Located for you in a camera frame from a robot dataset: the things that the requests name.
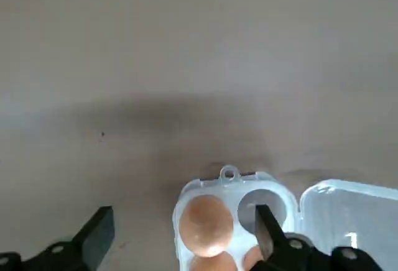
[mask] egg compartment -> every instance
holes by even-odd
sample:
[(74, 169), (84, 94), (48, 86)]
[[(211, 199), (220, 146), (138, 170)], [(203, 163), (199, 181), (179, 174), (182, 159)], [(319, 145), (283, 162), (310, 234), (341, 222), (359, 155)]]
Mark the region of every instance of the egg compartment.
[(266, 172), (241, 176), (236, 167), (227, 165), (221, 169), (218, 179), (205, 181), (196, 179), (186, 184), (181, 191), (173, 213), (175, 248), (180, 271), (189, 271), (195, 257), (180, 237), (180, 217), (188, 202), (200, 195), (213, 195), (228, 207), (233, 217), (234, 229), (231, 242), (225, 251), (232, 256), (239, 271), (244, 271), (245, 254), (257, 245), (257, 239), (252, 234), (255, 204), (268, 204), (269, 200), (275, 205), (273, 208), (272, 204), (269, 204), (277, 220), (282, 223), (282, 229), (285, 232), (292, 232), (295, 229), (297, 216), (294, 214), (298, 212), (297, 202), (286, 187), (276, 182)]

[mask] egg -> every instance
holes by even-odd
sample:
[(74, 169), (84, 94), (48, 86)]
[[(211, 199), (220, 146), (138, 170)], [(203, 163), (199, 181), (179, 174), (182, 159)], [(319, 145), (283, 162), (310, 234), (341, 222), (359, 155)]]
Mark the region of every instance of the egg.
[(215, 257), (195, 257), (190, 271), (238, 271), (234, 259), (227, 252)]
[(190, 251), (200, 257), (213, 257), (228, 247), (233, 223), (231, 212), (223, 201), (213, 195), (201, 195), (184, 208), (179, 231)]
[(261, 254), (260, 247), (258, 245), (253, 246), (244, 256), (243, 260), (244, 271), (251, 270), (254, 267), (254, 265), (260, 260), (264, 260)]

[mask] beige surface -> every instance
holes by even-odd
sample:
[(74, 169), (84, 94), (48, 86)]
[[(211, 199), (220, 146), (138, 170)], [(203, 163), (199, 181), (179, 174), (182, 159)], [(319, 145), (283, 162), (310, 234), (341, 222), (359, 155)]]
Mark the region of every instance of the beige surface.
[(0, 0), (0, 251), (113, 204), (102, 270), (176, 270), (178, 193), (225, 162), (397, 187), (397, 5)]

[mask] white plastic egg carton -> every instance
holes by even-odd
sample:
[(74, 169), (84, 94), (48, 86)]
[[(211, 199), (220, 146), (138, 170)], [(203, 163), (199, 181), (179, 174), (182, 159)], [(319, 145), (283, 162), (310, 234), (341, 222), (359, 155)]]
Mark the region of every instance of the white plastic egg carton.
[(189, 271), (194, 253), (188, 250), (179, 233), (179, 221), (187, 203), (200, 195), (214, 195), (221, 199), (231, 212), (234, 219), (234, 230), (231, 242), (226, 248), (234, 259), (239, 271), (243, 270), (245, 254), (251, 247), (257, 245), (256, 237), (242, 227), (238, 219), (238, 206), (246, 194), (254, 190), (269, 190), (279, 195), (285, 205), (286, 218), (282, 229), (284, 232), (292, 232), (296, 229), (297, 202), (294, 195), (283, 185), (276, 182), (266, 172), (256, 172), (252, 175), (241, 176), (238, 169), (226, 165), (220, 171), (220, 177), (216, 180), (193, 180), (186, 184), (174, 208), (173, 226), (175, 232), (175, 248), (180, 262), (180, 271)]

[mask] egg carton lid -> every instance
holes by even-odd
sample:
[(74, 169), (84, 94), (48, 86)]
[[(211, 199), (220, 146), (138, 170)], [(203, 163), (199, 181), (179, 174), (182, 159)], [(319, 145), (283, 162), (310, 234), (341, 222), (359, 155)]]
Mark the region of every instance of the egg carton lid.
[[(223, 167), (214, 180), (193, 180), (181, 191), (173, 213), (175, 245), (180, 270), (188, 264), (185, 246), (178, 234), (178, 220), (185, 205), (198, 195), (219, 196), (231, 208), (237, 208), (243, 196), (254, 190), (270, 190), (282, 199), (286, 218), (285, 232), (306, 235), (320, 251), (330, 254), (337, 246), (360, 248), (370, 254), (384, 271), (395, 270), (398, 249), (398, 190), (351, 181), (325, 180), (309, 187), (297, 203), (292, 192), (266, 172), (241, 176), (232, 165)], [(256, 238), (239, 224), (233, 239), (241, 239), (247, 250)], [(234, 256), (235, 249), (228, 249)]]

